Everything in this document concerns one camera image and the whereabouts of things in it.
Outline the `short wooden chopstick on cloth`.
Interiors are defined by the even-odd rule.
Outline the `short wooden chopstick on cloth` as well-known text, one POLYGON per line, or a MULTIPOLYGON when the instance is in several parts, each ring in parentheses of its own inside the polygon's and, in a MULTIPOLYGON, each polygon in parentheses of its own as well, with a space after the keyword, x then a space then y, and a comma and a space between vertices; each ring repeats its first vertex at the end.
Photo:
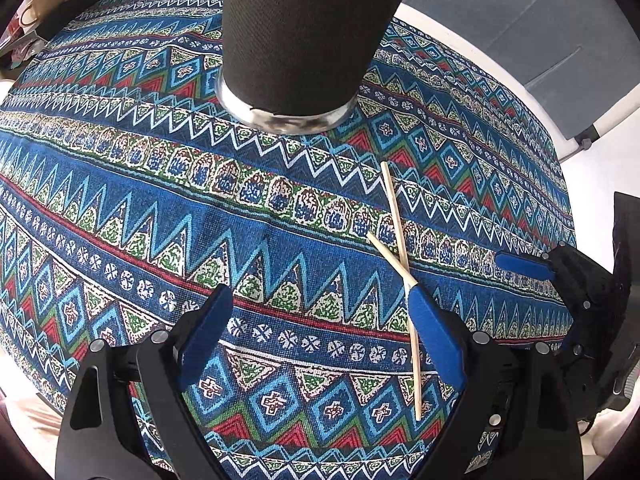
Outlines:
POLYGON ((413 288, 413 286, 418 284, 418 281, 380 240, 371 233, 367 234, 367 240, 375 247, 384 260, 395 270, 409 288, 413 288))

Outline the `white chopstick on cloth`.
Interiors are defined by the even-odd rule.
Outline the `white chopstick on cloth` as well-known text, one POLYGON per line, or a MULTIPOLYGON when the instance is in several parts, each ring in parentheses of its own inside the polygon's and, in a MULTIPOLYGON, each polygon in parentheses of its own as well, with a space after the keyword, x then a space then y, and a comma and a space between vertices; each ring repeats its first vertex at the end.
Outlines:
MULTIPOLYGON (((393 185, 393 179, 390 175, 390 167, 387 162, 381 162, 381 171, 383 182, 385 186, 385 193, 390 206, 390 214, 392 215, 396 246, 398 249, 399 261, 402 267, 409 270, 409 259, 406 249, 404 229, 402 228, 399 207, 397 205, 397 198, 393 185)), ((407 320, 408 333, 410 336, 410 350, 411 350, 411 365, 413 376, 413 397, 414 397, 414 417, 417 422, 423 417, 422 408, 422 376, 421 376, 421 363, 420 363, 420 350, 419 350, 419 337, 416 329, 413 326, 411 318, 407 320)))

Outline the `blue patterned tablecloth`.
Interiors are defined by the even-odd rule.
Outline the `blue patterned tablecloth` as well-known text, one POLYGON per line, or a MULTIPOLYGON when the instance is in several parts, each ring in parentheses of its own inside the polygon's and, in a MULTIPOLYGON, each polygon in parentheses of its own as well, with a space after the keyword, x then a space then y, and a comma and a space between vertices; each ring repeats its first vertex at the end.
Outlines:
POLYGON ((405 479, 454 390, 423 358, 413 406, 395 243, 471 330, 556 346, 553 287, 500 250, 573 243, 548 131, 424 29, 390 22, 350 117, 276 136, 219 105, 222 0, 102 0, 1 107, 1 344, 63 411, 95 339, 135 344, 218 285, 234 310, 186 405, 235 479, 405 479))

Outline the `black cylindrical utensil holder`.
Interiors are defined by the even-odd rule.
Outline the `black cylindrical utensil holder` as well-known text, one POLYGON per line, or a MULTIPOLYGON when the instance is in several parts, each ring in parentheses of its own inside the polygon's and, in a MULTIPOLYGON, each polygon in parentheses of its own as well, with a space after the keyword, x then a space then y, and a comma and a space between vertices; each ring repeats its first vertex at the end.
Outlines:
POLYGON ((401 0, 224 0, 219 103, 250 128, 329 131, 356 103, 401 0))

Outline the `grey-blue wall cloth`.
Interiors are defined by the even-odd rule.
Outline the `grey-blue wall cloth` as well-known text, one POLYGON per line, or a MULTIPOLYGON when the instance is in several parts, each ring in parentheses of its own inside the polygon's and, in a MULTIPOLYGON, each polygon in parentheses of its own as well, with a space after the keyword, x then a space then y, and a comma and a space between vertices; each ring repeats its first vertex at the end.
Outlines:
POLYGON ((638 86, 638 0, 404 1, 504 68, 567 139, 638 86))

